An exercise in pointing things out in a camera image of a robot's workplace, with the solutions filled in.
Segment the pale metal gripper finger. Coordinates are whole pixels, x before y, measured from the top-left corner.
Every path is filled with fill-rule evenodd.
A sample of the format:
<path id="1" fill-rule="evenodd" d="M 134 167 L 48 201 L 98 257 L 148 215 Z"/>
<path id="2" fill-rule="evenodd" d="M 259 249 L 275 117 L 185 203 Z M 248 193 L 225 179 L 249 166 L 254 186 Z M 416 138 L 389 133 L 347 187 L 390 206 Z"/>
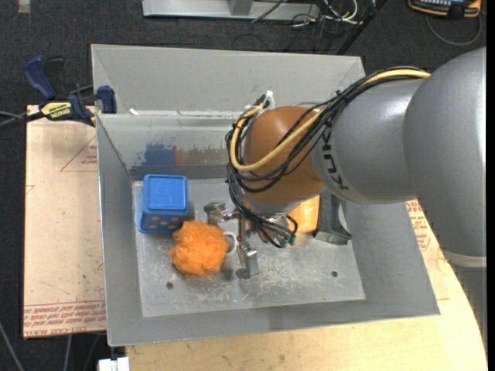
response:
<path id="1" fill-rule="evenodd" d="M 220 223 L 233 219 L 232 212 L 222 202 L 208 203 L 203 207 L 203 210 L 207 215 L 207 222 L 210 225 L 218 226 Z"/>
<path id="2" fill-rule="evenodd" d="M 248 243 L 241 243 L 237 249 L 241 268 L 236 271 L 240 279 L 250 279 L 259 274 L 258 252 Z"/>

